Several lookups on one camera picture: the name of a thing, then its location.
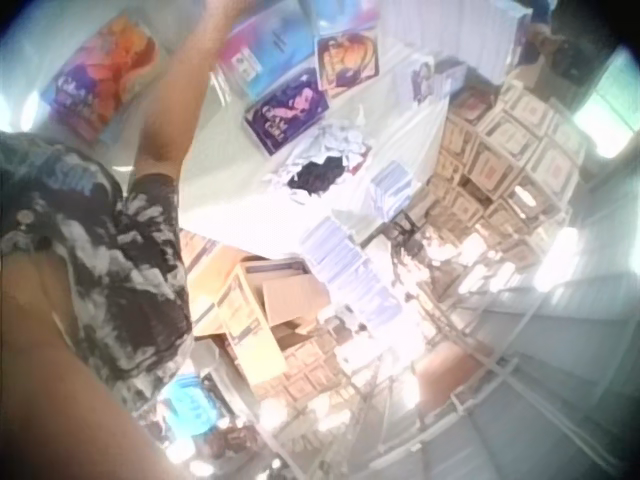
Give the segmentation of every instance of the hand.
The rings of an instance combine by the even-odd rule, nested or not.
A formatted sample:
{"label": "hand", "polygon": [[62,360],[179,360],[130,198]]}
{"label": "hand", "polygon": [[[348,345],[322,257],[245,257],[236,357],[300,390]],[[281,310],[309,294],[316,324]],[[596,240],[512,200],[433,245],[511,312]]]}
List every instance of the hand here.
{"label": "hand", "polygon": [[223,12],[229,15],[232,20],[236,20],[247,12],[256,3],[256,0],[206,0],[207,12]]}

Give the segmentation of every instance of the window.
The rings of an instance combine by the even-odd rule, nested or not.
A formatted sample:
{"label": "window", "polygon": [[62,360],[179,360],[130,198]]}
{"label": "window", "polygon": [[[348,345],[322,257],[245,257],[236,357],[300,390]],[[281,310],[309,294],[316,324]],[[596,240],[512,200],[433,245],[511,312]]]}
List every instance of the window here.
{"label": "window", "polygon": [[605,158],[618,155],[640,129],[640,70],[626,48],[614,52],[575,122]]}

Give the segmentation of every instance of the stack of books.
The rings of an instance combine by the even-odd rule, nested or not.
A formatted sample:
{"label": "stack of books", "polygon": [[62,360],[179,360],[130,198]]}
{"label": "stack of books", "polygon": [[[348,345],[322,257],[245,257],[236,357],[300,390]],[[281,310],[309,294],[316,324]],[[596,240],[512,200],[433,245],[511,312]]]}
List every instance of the stack of books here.
{"label": "stack of books", "polygon": [[301,242],[302,255],[323,282],[333,303],[346,304],[373,332],[402,318],[403,306],[378,276],[368,257],[332,218]]}
{"label": "stack of books", "polygon": [[391,221],[411,202],[413,178],[393,161],[371,181],[371,200],[376,216],[384,222]]}

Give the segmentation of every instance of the patterned shirt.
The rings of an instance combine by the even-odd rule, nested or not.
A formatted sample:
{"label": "patterned shirt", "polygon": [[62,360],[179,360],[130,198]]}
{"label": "patterned shirt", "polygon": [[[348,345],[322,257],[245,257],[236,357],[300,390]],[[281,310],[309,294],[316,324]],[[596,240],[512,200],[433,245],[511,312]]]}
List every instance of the patterned shirt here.
{"label": "patterned shirt", "polygon": [[193,344],[174,180],[144,176],[124,198],[82,153],[0,133],[0,189],[0,253],[52,249],[66,261],[78,326],[70,346],[139,411]]}

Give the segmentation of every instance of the open cardboard box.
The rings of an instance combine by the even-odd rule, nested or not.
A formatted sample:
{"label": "open cardboard box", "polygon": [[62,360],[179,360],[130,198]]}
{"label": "open cardboard box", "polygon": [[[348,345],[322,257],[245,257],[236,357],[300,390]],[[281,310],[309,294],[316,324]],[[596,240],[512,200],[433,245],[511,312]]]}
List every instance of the open cardboard box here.
{"label": "open cardboard box", "polygon": [[[297,258],[256,261],[246,252],[231,249],[220,252],[217,261],[198,276],[202,278],[194,279],[193,285],[201,288],[190,293],[200,299],[192,298],[192,309],[199,301],[204,305],[201,299],[207,297],[216,308],[209,314],[205,311],[195,335],[226,333],[252,385],[287,370],[282,352],[310,338],[297,332],[297,327],[315,321],[318,312],[330,304],[324,285]],[[226,284],[220,288],[223,277]]]}

